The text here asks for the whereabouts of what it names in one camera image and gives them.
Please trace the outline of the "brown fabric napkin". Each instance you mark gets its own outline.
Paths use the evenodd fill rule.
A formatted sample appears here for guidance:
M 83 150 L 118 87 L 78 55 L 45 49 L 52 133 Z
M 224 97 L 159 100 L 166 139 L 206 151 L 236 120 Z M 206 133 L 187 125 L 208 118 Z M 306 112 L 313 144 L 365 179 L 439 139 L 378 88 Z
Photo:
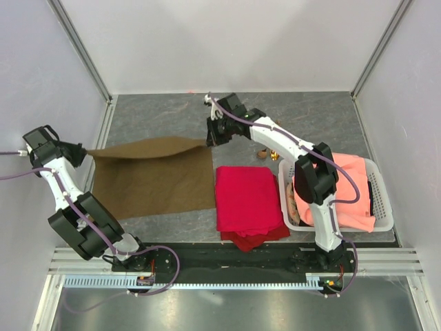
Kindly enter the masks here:
M 159 137 L 88 154 L 93 194 L 118 220 L 216 205 L 212 151 L 203 139 Z

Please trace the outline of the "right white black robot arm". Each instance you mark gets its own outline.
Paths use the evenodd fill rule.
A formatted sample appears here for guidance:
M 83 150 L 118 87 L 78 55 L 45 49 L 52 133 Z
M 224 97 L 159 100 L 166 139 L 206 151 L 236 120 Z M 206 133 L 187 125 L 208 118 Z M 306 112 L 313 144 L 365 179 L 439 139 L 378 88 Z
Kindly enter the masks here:
M 329 146 L 296 137 L 261 110 L 248 110 L 234 93 L 221 99 L 206 94 L 204 103 L 211 108 L 207 146 L 220 146 L 240 135 L 274 150 L 294 165 L 294 190 L 308 204 L 315 227 L 316 247 L 299 256 L 301 266 L 356 272 L 358 256 L 345 247 L 348 239 L 341 235 L 335 207 L 339 202 L 336 184 L 343 170 L 334 162 Z

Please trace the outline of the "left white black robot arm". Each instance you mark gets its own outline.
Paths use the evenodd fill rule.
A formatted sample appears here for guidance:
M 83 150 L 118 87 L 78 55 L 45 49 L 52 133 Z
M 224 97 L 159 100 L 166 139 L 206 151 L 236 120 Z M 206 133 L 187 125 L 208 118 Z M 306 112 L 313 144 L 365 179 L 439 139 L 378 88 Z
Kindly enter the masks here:
M 91 193 L 80 190 L 74 175 L 87 155 L 80 144 L 64 142 L 51 126 L 24 134 L 33 172 L 49 185 L 55 212 L 50 227 L 84 260 L 101 258 L 115 272 L 153 269 L 152 252 L 124 231 Z

